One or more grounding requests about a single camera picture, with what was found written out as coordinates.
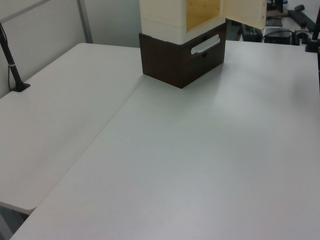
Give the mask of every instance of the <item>black cable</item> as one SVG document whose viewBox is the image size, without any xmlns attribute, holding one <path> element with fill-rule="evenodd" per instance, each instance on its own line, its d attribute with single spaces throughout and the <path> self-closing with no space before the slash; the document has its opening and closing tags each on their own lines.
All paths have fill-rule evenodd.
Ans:
<svg viewBox="0 0 320 240">
<path fill-rule="evenodd" d="M 9 87 L 9 91 L 11 92 L 11 87 L 10 87 L 10 67 L 8 66 L 8 87 Z"/>
<path fill-rule="evenodd" d="M 268 34 L 264 35 L 262 37 L 262 39 L 265 39 L 265 37 L 268 37 L 270 35 L 274 35 L 274 34 L 278 34 L 278 33 L 291 33 L 291 35 L 294 33 L 293 31 L 290 31 L 290 30 L 280 30 L 280 31 L 273 31 L 273 32 L 269 32 Z"/>
<path fill-rule="evenodd" d="M 4 35 L 6 44 L 8 44 L 8 38 L 7 38 L 7 35 L 6 35 L 6 32 L 5 32 L 4 28 L 2 27 L 1 22 L 0 22 L 0 29 L 1 29 L 1 31 L 3 33 L 3 35 Z M 8 65 L 8 87 L 9 87 L 9 91 L 11 92 L 12 90 L 11 90 L 11 87 L 10 87 L 10 67 L 9 67 L 9 65 Z"/>
<path fill-rule="evenodd" d="M 7 35 L 6 35 L 6 32 L 5 32 L 4 28 L 3 28 L 2 25 L 1 25 L 1 22 L 0 22 L 0 29 L 1 29 L 1 31 L 2 31 L 2 33 L 3 33 L 3 35 L 4 35 L 4 38 L 5 38 L 6 43 L 8 44 L 8 38 L 7 38 Z"/>
</svg>

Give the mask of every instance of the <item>open cabinet door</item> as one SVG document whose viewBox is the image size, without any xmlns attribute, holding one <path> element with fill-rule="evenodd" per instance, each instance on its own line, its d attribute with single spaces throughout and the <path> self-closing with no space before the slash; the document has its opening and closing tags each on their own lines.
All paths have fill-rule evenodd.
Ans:
<svg viewBox="0 0 320 240">
<path fill-rule="evenodd" d="M 267 0 L 221 0 L 221 15 L 257 29 L 266 26 Z"/>
</svg>

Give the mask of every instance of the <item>wooden box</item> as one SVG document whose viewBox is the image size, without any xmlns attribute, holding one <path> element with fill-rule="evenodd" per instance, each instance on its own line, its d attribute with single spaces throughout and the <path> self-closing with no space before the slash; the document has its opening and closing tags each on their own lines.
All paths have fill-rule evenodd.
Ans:
<svg viewBox="0 0 320 240">
<path fill-rule="evenodd" d="M 224 62 L 226 30 L 227 24 L 223 23 L 184 44 L 174 44 L 140 33 L 143 73 L 184 88 Z"/>
</svg>

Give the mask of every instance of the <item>black stand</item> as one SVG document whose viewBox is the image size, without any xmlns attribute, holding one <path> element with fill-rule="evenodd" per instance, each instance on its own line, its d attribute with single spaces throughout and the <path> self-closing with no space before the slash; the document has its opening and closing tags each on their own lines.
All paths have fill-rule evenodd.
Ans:
<svg viewBox="0 0 320 240">
<path fill-rule="evenodd" d="M 0 23 L 0 44 L 2 47 L 2 50 L 4 52 L 5 58 L 8 62 L 8 66 L 12 72 L 12 75 L 14 77 L 15 80 L 15 88 L 12 89 L 12 91 L 15 92 L 22 92 L 23 90 L 27 89 L 28 87 L 30 87 L 30 84 L 24 83 L 19 75 L 18 69 L 16 67 L 15 61 L 11 55 L 9 46 L 8 46 L 8 42 L 7 39 L 5 37 L 5 33 L 3 32 L 3 28 L 2 25 Z"/>
<path fill-rule="evenodd" d="M 318 42 L 319 30 L 320 30 L 320 7 L 319 7 L 318 16 L 315 21 L 315 26 L 314 26 L 312 38 L 308 42 L 308 44 L 305 46 L 306 52 L 319 53 L 319 42 Z"/>
</svg>

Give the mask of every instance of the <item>white table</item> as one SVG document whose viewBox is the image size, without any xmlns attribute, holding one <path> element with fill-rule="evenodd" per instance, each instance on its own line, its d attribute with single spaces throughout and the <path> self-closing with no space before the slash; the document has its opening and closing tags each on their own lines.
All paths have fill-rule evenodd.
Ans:
<svg viewBox="0 0 320 240">
<path fill-rule="evenodd" d="M 145 78 L 12 240 L 318 240 L 319 143 L 316 54 L 227 41 L 184 89 Z"/>
<path fill-rule="evenodd" d="M 144 78 L 139 55 L 79 44 L 0 100 L 0 206 L 41 203 Z"/>
</svg>

